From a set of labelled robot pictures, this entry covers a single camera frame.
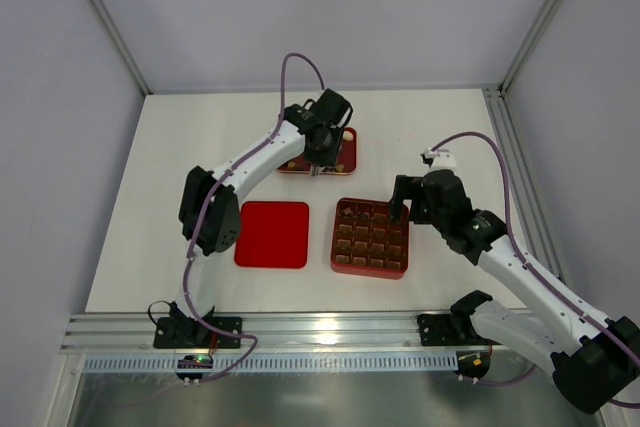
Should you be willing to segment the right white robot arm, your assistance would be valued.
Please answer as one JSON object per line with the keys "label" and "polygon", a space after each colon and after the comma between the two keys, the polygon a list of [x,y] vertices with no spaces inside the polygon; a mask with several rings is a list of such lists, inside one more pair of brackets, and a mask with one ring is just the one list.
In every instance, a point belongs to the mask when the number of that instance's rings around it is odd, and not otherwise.
{"label": "right white robot arm", "polygon": [[530,253],[494,213],[473,208],[453,171],[399,175],[390,200],[398,218],[434,227],[448,247],[507,287],[531,312],[514,314],[476,290],[454,303],[450,322],[464,340],[504,345],[549,375],[576,409],[593,414],[639,377],[639,328],[582,300]]}

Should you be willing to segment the metal tweezers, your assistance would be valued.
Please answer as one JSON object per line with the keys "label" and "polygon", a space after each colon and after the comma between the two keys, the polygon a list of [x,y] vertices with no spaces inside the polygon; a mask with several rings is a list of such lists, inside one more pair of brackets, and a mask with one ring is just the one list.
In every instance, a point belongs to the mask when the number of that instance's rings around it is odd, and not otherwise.
{"label": "metal tweezers", "polygon": [[320,166],[317,164],[311,164],[310,165],[310,170],[309,170],[309,174],[311,177],[317,177],[320,173]]}

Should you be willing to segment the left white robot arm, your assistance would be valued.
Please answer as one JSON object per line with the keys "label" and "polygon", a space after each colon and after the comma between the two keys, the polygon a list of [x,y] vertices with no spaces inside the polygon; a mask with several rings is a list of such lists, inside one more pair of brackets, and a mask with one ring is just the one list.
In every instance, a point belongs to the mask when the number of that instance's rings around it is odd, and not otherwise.
{"label": "left white robot arm", "polygon": [[301,155],[315,169],[335,166],[352,115],[349,101],[326,89],[316,100],[282,105],[267,133],[228,162],[213,170],[196,166],[189,171],[178,214],[188,241],[182,299],[169,314],[181,340],[197,346],[207,332],[189,292],[195,259],[223,253],[238,240],[242,202],[286,161]]}

